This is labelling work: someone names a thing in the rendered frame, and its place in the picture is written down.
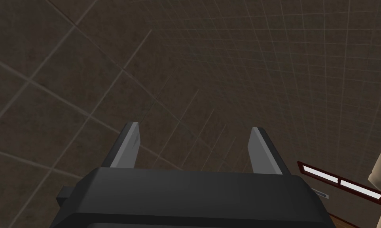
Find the red framed window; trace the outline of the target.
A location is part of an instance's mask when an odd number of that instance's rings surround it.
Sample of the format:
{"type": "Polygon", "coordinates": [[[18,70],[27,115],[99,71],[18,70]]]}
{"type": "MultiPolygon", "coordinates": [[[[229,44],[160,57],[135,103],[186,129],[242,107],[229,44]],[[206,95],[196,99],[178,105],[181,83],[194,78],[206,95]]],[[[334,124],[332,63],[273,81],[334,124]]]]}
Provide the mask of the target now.
{"type": "Polygon", "coordinates": [[[319,169],[312,165],[308,165],[301,161],[297,162],[300,173],[327,183],[338,189],[344,190],[348,193],[354,194],[366,200],[372,201],[381,206],[381,191],[370,188],[366,185],[356,183],[352,180],[343,178],[341,176],[329,173],[325,170],[319,169]]]}

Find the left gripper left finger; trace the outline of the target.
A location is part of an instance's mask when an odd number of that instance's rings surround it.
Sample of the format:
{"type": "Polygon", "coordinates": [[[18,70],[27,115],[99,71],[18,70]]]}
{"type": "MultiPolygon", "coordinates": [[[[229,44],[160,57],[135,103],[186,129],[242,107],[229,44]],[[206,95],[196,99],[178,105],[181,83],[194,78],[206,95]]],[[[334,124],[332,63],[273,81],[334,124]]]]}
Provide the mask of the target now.
{"type": "Polygon", "coordinates": [[[101,167],[134,168],[139,147],[139,123],[127,122],[101,167]]]}

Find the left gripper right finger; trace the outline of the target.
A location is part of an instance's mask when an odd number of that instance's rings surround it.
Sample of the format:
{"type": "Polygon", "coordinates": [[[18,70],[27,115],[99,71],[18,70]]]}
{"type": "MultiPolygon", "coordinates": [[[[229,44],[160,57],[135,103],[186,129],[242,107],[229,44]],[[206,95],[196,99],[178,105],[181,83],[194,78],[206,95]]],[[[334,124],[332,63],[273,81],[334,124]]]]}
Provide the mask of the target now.
{"type": "Polygon", "coordinates": [[[291,175],[264,128],[251,129],[247,148],[254,174],[291,175]]]}

